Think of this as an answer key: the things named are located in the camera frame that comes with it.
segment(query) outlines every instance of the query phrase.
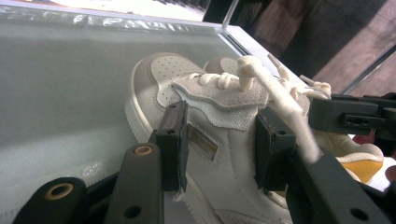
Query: metal pole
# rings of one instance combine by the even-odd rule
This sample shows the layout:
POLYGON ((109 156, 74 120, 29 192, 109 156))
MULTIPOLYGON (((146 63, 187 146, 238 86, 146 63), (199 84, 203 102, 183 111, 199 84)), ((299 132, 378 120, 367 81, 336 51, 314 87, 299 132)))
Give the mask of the metal pole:
POLYGON ((221 25, 221 28, 223 30, 227 30, 227 26, 230 24, 231 16, 233 15, 233 12, 236 9, 236 6, 238 5, 239 0, 233 0, 231 3, 230 9, 228 9, 227 15, 225 15, 223 24, 221 25))

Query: pair of shoes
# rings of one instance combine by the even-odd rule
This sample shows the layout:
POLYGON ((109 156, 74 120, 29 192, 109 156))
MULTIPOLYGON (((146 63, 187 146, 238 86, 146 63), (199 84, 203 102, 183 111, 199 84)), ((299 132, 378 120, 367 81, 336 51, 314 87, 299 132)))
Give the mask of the pair of shoes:
POLYGON ((181 100, 189 105, 183 201, 198 223, 291 223, 285 198, 259 190, 254 179, 254 119, 270 106, 292 129, 304 127, 296 132, 297 143, 306 149, 303 158, 314 161, 318 149, 306 122, 309 98, 324 94, 327 86, 293 87, 287 70, 277 67, 279 80, 249 56, 217 58, 202 69, 174 53, 150 55, 134 67, 125 110, 139 143, 149 140, 168 105, 181 100))

